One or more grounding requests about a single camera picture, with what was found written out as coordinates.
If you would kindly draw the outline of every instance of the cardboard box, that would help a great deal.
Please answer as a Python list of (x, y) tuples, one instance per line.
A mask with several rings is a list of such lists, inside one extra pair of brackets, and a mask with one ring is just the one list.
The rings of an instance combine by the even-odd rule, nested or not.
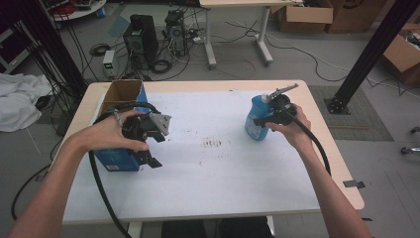
[(277, 11), (281, 32), (322, 33), (333, 22), (333, 6), (328, 0), (319, 1), (321, 7), (286, 6)]
[(383, 54), (384, 63), (404, 84), (420, 84), (420, 50), (404, 39), (409, 31), (420, 35), (420, 25), (406, 24)]
[[(102, 114), (109, 106), (135, 101), (148, 101), (142, 81), (114, 80), (105, 94), (99, 114)], [(109, 172), (132, 172), (138, 171), (140, 167), (140, 163), (129, 155), (125, 148), (97, 150), (94, 154)]]
[(330, 0), (334, 8), (334, 20), (328, 25), (328, 33), (361, 33), (374, 22), (386, 0)]

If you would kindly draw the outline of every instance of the person's right hand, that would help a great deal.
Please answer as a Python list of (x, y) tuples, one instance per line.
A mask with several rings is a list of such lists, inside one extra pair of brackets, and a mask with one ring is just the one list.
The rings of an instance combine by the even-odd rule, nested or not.
[[(311, 122), (306, 118), (302, 108), (296, 104), (294, 104), (294, 106), (296, 107), (296, 118), (310, 130)], [(272, 122), (266, 122), (265, 125), (272, 131), (281, 132), (290, 145), (297, 151), (301, 151), (305, 148), (312, 148), (312, 140), (294, 122), (288, 124), (287, 126), (278, 125)]]

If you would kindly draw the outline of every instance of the right forearm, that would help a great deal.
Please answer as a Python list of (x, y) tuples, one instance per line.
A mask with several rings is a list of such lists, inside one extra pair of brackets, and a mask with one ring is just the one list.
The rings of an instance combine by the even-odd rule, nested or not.
[(331, 179), (312, 147), (298, 151), (312, 181), (330, 237), (371, 237), (359, 214)]

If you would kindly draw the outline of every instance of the black metal pole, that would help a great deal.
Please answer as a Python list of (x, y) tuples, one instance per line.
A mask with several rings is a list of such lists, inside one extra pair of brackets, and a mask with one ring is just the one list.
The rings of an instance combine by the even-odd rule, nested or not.
[(388, 46), (408, 21), (420, 0), (397, 0), (367, 43), (359, 59), (350, 70), (346, 80), (327, 103), (330, 113), (340, 114), (349, 104), (352, 96), (361, 86), (374, 64), (379, 60)]

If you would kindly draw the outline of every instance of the spray bottle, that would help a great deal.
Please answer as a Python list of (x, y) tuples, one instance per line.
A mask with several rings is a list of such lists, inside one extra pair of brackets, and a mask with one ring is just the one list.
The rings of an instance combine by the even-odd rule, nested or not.
[(256, 125), (255, 120), (260, 118), (267, 118), (273, 114), (274, 108), (272, 107), (271, 101), (274, 98), (280, 96), (281, 104), (287, 104), (290, 102), (286, 95), (282, 93), (297, 87), (298, 85), (295, 83), (292, 86), (288, 86), (282, 89), (277, 89), (272, 94), (263, 94), (257, 95), (253, 97), (252, 103), (253, 107), (251, 108), (250, 113), (247, 116), (247, 121), (245, 123), (245, 130), (247, 133), (256, 141), (262, 141), (268, 132), (268, 128), (264, 125)]

